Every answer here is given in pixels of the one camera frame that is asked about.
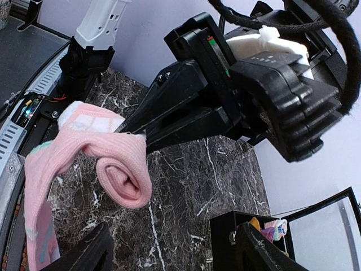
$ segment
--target white wall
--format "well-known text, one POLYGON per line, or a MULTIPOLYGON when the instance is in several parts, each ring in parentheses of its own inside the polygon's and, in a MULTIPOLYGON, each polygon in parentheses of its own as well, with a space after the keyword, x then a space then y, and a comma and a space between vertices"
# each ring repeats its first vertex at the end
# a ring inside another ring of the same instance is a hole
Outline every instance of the white wall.
MULTIPOLYGON (((256 2, 224 0, 244 14, 249 14, 256 2)), ((281 0, 267 3, 274 9, 283 6, 281 0)), ((46 0, 39 22, 72 36, 89 4, 90 0, 46 0)), ((118 31, 112 67, 149 85, 159 70, 175 60, 163 41, 164 36, 203 11, 211 13, 218 22, 219 16, 207 0, 133 0, 118 31)), ((357 15, 361 15, 361 8, 351 18, 354 26, 357 15)), ((357 30, 361 37, 361 27, 357 30)), ((321 152, 303 163, 286 163, 267 142, 257 147, 273 214, 316 203, 349 186, 354 187, 361 199, 360 121, 361 108, 356 107, 352 116, 323 137, 325 147, 321 152)))
MULTIPOLYGON (((360 16, 361 7, 358 7, 349 18, 359 40, 360 16)), ((334 34, 330 31, 327 33, 342 50, 334 34)), ((269 142, 262 142, 256 147, 273 214, 309 206, 350 186, 358 200, 361 200, 360 100, 351 116, 345 117, 322 140, 325 146, 319 153, 306 161, 293 164, 285 162, 269 142)))

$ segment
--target bolt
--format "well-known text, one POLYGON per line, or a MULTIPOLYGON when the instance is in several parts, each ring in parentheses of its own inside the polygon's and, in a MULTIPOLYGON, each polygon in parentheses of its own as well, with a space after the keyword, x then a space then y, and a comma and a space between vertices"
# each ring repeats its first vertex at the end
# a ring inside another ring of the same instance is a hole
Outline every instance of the bolt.
POLYGON ((51 114, 52 118, 53 119, 57 119, 59 117, 59 114, 57 111, 54 111, 52 114, 51 114))

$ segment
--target gray surface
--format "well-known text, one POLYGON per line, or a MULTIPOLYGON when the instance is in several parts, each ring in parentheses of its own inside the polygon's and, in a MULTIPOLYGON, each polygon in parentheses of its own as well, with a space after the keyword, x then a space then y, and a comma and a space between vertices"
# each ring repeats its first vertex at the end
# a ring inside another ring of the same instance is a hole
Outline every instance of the gray surface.
POLYGON ((17 27, 22 23, 10 17, 7 27, 0 31, 0 106, 66 43, 34 26, 19 32, 17 27))
MULTIPOLYGON (((145 88, 108 70, 87 102, 128 117, 145 88)), ((113 270, 212 270, 209 220, 231 210, 268 215, 257 157, 242 141, 212 137, 148 155, 149 205, 118 206, 96 176, 95 159, 79 155, 53 182, 52 205, 62 253, 105 221, 114 239, 113 270)))

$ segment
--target folded sock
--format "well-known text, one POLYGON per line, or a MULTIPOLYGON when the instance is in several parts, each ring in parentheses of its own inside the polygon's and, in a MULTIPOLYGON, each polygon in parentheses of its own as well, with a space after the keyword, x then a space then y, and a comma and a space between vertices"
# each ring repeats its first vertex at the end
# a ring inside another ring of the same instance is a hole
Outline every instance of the folded sock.
POLYGON ((60 257, 46 198, 52 180, 72 165, 76 155, 99 158, 100 184, 118 204, 146 205, 152 185, 146 163, 146 140, 141 135, 113 133, 124 118, 112 111, 72 103, 59 117, 59 134, 36 147, 25 161, 25 230, 30 271, 38 271, 60 257))

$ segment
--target marble table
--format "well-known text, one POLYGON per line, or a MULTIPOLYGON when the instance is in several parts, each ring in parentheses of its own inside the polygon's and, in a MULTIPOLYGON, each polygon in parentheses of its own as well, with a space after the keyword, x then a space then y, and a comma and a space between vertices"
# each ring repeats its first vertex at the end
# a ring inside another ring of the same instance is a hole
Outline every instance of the marble table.
MULTIPOLYGON (((109 70, 87 102, 129 116, 147 89, 109 70)), ((114 239, 113 270, 212 270, 209 220, 235 210, 268 215, 258 161, 250 145, 213 137, 148 155, 153 183, 146 207, 128 210, 105 193, 95 161, 80 155, 52 186, 62 253, 105 221, 114 239)))

